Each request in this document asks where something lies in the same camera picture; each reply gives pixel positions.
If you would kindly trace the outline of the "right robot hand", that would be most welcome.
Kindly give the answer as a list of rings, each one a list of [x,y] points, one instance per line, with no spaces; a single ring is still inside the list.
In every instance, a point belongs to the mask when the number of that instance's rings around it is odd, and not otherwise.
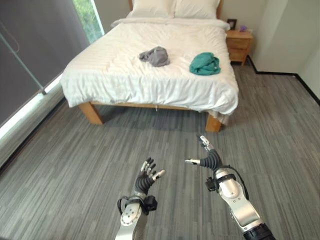
[[[221,167],[222,160],[218,154],[218,152],[214,149],[211,142],[204,135],[197,135],[197,139],[200,142],[200,145],[207,152],[207,157],[201,159],[185,159],[184,162],[186,164],[198,165],[204,168],[211,169],[215,171],[219,167]]]

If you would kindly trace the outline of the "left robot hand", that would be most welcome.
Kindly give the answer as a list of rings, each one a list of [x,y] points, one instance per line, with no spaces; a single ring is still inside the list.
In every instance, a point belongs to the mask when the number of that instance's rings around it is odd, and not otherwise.
[[[165,174],[164,169],[156,171],[155,167],[155,160],[151,157],[143,162],[134,184],[133,190],[136,196],[145,199],[150,187]]]

